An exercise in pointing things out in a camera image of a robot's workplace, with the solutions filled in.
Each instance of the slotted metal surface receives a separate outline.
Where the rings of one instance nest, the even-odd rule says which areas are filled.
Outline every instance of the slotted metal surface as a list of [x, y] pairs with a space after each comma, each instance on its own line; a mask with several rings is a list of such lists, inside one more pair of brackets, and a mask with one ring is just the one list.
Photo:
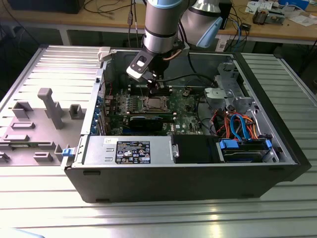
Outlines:
[[[268, 84], [268, 92], [277, 91], [270, 87]], [[299, 88], [290, 89], [301, 93]], [[277, 104], [276, 108], [287, 123], [292, 122], [288, 121], [290, 114], [292, 120], [298, 121], [307, 111], [310, 119], [317, 114], [314, 105]], [[88, 204], [60, 167], [0, 167], [1, 226], [47, 238], [315, 237], [317, 149], [305, 141], [316, 137], [302, 128], [292, 131], [300, 132], [295, 137], [303, 144], [313, 167], [294, 182], [280, 183], [259, 199]]]
[[305, 155], [317, 160], [316, 97], [284, 60], [273, 55], [243, 54], [243, 57]]
[[62, 109], [80, 104], [85, 110], [100, 68], [98, 50], [98, 47], [67, 46], [39, 49], [17, 79], [15, 91], [0, 112], [0, 137], [14, 117], [11, 108], [17, 101], [28, 101], [33, 108], [45, 108], [37, 97], [40, 88], [51, 88], [53, 100]]

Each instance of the floor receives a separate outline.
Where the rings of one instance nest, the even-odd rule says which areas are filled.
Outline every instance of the floor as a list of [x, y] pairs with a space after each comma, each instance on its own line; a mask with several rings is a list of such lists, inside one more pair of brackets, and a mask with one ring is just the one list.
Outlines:
[[[61, 38], [57, 30], [28, 28], [27, 31], [40, 44], [45, 45], [62, 45]], [[22, 28], [15, 28], [16, 37], [14, 39], [5, 36], [2, 33], [0, 42], [0, 99], [5, 95], [15, 79], [19, 76], [25, 65], [33, 53], [38, 48], [37, 44], [32, 40], [26, 31]], [[127, 47], [127, 35], [125, 33], [108, 33], [108, 32], [91, 32], [91, 31], [70, 31], [71, 41], [74, 45], [79, 46], [111, 46], [111, 47]], [[217, 40], [208, 50], [214, 51]], [[132, 47], [136, 47], [135, 39], [131, 41]], [[271, 54], [273, 52], [282, 55], [282, 57], [297, 72], [301, 62], [305, 58], [309, 48], [304, 45], [291, 44], [273, 44], [258, 42], [247, 42], [245, 47], [242, 45], [237, 47], [237, 52], [253, 52]], [[301, 75], [302, 80], [316, 93], [314, 80], [317, 80], [317, 73], [314, 65], [317, 59], [314, 59], [308, 68]]]

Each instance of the blue latch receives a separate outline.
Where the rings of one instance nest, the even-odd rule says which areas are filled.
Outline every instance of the blue latch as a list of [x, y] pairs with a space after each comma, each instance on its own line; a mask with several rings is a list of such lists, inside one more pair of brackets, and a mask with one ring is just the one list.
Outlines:
[[63, 149], [62, 156], [74, 157], [76, 155], [77, 147]]
[[221, 140], [220, 141], [220, 148], [224, 149], [237, 149], [239, 148], [239, 144], [236, 140]]
[[272, 148], [272, 143], [271, 143], [271, 141], [266, 140], [265, 142], [266, 142], [266, 145], [268, 146], [269, 149]]

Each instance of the sticker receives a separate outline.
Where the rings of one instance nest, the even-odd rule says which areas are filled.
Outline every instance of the sticker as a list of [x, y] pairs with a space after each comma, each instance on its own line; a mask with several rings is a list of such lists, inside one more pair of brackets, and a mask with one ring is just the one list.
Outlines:
[[117, 164], [150, 164], [149, 141], [117, 141], [115, 162]]
[[29, 145], [10, 145], [12, 148], [17, 148], [17, 147], [29, 147]]
[[105, 138], [104, 144], [116, 144], [118, 142], [118, 138]]

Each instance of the warning label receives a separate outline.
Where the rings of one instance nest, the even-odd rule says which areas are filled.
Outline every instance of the warning label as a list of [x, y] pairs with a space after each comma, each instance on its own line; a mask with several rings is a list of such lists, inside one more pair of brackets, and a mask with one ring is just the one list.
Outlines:
[[118, 141], [115, 162], [117, 164], [150, 164], [150, 142]]

